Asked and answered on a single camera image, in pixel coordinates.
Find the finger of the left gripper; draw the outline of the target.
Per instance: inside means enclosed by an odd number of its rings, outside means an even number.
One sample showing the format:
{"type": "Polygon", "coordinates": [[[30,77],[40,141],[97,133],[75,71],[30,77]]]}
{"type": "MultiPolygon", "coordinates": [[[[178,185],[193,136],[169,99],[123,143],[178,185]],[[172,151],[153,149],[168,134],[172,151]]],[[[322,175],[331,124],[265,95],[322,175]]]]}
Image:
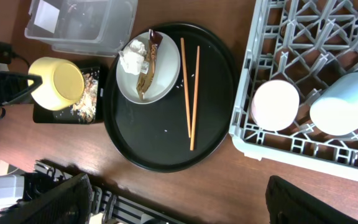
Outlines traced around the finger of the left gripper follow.
{"type": "Polygon", "coordinates": [[[19,102],[42,84],[42,77],[0,71],[0,106],[19,102]]]}

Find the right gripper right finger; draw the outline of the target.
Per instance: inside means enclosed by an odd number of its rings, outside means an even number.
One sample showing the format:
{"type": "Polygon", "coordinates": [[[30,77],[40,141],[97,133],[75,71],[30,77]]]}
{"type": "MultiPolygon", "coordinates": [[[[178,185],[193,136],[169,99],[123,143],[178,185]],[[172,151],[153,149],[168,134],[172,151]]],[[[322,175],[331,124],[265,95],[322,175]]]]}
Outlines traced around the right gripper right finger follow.
{"type": "Polygon", "coordinates": [[[265,200],[271,224],[358,223],[358,220],[336,210],[277,175],[269,178],[265,200]]]}

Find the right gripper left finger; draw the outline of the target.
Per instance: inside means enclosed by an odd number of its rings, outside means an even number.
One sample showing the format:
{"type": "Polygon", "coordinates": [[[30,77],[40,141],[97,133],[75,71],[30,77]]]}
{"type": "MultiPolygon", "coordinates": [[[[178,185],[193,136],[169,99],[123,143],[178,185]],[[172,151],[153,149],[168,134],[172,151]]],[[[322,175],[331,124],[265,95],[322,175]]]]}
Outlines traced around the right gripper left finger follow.
{"type": "Polygon", "coordinates": [[[88,176],[78,174],[0,217],[0,224],[89,222],[92,200],[88,176]]]}

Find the yellow bowl with food scraps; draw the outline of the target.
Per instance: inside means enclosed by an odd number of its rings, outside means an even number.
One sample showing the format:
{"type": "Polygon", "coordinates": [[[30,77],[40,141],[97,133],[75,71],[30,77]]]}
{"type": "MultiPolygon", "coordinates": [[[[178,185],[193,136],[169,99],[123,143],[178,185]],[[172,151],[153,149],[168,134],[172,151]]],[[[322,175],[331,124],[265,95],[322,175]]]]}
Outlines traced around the yellow bowl with food scraps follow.
{"type": "Polygon", "coordinates": [[[75,104],[83,96],[85,81],[82,72],[69,60],[39,58],[30,66],[29,74],[42,78],[42,84],[31,96],[47,110],[62,110],[75,104]]]}

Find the pink plastic cup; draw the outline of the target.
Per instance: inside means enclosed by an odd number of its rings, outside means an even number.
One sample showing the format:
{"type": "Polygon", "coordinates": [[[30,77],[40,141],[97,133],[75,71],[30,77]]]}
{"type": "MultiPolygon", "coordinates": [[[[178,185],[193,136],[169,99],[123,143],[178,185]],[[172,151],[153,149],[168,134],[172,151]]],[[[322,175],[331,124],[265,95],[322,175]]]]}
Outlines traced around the pink plastic cup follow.
{"type": "Polygon", "coordinates": [[[256,90],[251,102],[254,122],[267,131],[280,131],[295,120],[300,104],[296,88],[283,80],[270,80],[256,90]]]}

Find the blue plastic cup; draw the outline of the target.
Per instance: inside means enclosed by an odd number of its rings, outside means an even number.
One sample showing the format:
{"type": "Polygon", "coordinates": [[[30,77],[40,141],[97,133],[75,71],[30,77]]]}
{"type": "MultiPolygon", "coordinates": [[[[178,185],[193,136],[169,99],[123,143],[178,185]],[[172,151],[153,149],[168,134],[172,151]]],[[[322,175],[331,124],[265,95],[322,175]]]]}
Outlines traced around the blue plastic cup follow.
{"type": "Polygon", "coordinates": [[[338,79],[311,105],[310,118],[326,134],[342,136],[358,129],[358,72],[338,79]]]}

